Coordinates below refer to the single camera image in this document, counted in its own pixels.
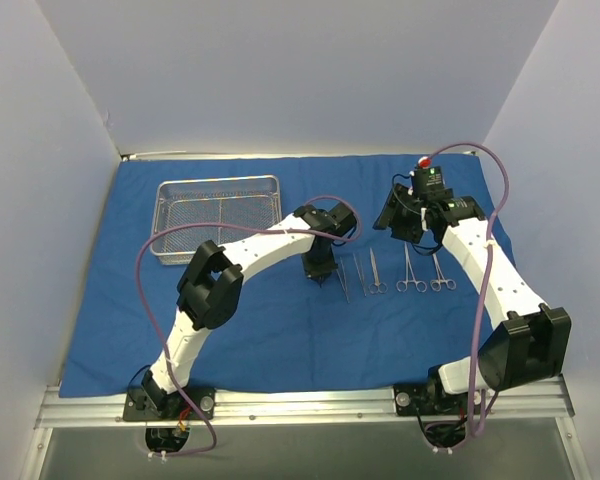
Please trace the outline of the steel thin tweezers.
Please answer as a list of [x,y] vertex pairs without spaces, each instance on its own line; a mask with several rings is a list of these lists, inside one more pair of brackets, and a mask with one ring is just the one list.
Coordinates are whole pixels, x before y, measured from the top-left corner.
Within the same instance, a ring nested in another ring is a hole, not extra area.
[[361,285],[361,289],[363,292],[363,297],[367,297],[368,292],[367,292],[367,286],[366,286],[366,282],[365,282],[365,275],[364,275],[364,269],[363,269],[363,265],[362,262],[359,258],[359,255],[357,253],[353,253],[352,254],[353,260],[354,260],[354,265],[356,268],[356,272],[357,272],[357,276]]
[[348,291],[348,282],[347,282],[347,276],[346,276],[346,269],[345,269],[345,264],[344,264],[344,259],[342,257],[340,257],[337,262],[337,276],[341,285],[341,288],[343,290],[345,299],[347,303],[350,303],[350,297],[349,297],[349,291]]

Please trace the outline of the steel needle holder forceps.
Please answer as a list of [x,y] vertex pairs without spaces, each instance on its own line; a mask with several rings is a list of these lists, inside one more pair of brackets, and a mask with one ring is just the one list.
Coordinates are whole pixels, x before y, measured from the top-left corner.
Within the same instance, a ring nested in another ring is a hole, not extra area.
[[388,287],[387,284],[380,278],[376,255],[372,247],[369,248],[369,258],[373,278],[372,283],[369,285],[369,292],[371,295],[385,294],[388,290]]

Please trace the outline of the steel hemostat clamp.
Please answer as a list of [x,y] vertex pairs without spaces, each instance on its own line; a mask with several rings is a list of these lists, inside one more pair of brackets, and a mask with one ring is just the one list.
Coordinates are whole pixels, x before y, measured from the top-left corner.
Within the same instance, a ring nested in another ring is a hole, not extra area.
[[418,280],[413,270],[409,246],[406,242],[403,243],[404,260],[405,260],[405,275],[404,278],[396,282],[396,290],[400,293],[408,291],[410,286],[413,286],[418,293],[424,293],[427,290],[427,285],[424,281]]
[[456,282],[453,279],[447,278],[440,266],[439,259],[436,254],[432,254],[432,261],[435,269],[436,277],[430,281],[431,289],[435,292],[440,292],[443,288],[453,291],[456,289]]

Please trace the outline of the blue surgical drape cloth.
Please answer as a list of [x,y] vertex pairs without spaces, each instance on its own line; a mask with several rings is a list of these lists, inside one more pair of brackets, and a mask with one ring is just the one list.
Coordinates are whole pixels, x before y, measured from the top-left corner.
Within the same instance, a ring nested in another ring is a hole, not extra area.
[[[346,262],[350,303],[339,279],[323,288],[309,281],[298,257],[249,280],[235,315],[206,340],[191,372],[193,382],[240,392],[371,389],[419,382],[436,365],[470,352],[472,334],[491,333],[475,322],[477,293],[447,252],[437,254],[453,291],[431,289],[433,261],[409,249],[424,293],[400,293],[403,244],[373,223],[392,177],[413,167],[412,155],[374,155],[249,160],[131,160],[119,165],[100,225],[60,386],[64,398],[125,391],[132,375],[160,354],[159,328],[174,322],[176,286],[183,270],[152,254],[139,255],[153,220],[156,192],[165,181],[273,175],[282,210],[290,213],[313,197],[338,196],[359,213],[363,234],[338,249]],[[385,294],[371,295],[369,248]],[[362,262],[363,297],[353,253]]]

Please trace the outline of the steel mesh instrument tray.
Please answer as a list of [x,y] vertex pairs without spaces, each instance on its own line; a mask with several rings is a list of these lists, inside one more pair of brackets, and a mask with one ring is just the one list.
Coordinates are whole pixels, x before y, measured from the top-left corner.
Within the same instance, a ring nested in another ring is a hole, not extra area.
[[249,236],[227,224],[267,229],[281,219],[279,181],[273,175],[165,181],[156,192],[152,233],[198,226],[164,235],[150,251],[164,265],[187,264],[204,241],[220,245]]

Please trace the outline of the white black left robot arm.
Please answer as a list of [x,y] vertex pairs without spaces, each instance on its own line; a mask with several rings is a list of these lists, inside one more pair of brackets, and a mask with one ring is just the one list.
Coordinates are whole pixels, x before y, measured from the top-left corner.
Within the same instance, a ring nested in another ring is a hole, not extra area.
[[338,269],[332,244],[353,240],[358,215],[344,201],[330,210],[306,204],[269,229],[244,230],[251,236],[221,245],[208,240],[196,248],[177,284],[177,309],[168,335],[148,314],[162,352],[144,374],[141,386],[146,408],[159,419],[170,419],[180,411],[181,394],[202,346],[212,330],[236,313],[246,282],[299,255],[305,277],[323,283]]

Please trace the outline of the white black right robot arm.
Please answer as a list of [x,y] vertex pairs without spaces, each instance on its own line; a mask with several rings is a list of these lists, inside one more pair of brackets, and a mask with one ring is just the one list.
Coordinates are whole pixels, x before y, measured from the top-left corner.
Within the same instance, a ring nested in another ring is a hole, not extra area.
[[411,184],[394,182],[373,227],[412,245],[432,233],[463,268],[479,294],[479,318],[492,332],[474,341],[468,357],[430,373],[424,400],[435,412],[449,411],[460,394],[501,392],[558,376],[572,321],[562,307],[550,307],[522,279],[493,236],[493,223],[476,200],[457,197],[438,166],[417,167]]

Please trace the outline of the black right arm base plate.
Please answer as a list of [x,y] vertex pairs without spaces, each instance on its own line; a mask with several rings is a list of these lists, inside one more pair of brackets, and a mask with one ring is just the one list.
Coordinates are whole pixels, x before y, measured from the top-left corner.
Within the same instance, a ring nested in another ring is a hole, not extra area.
[[396,415],[399,417],[455,416],[469,412],[468,396],[445,393],[429,383],[398,383],[392,386]]

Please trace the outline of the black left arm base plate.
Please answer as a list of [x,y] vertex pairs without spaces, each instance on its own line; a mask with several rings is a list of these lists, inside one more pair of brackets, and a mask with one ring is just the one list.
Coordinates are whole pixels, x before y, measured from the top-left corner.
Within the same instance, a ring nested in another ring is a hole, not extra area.
[[[207,419],[213,418],[215,389],[187,386],[184,391]],[[125,422],[175,421],[185,410],[188,411],[187,420],[200,419],[179,393],[169,395],[164,408],[157,410],[141,387],[131,387],[127,392],[122,419]]]

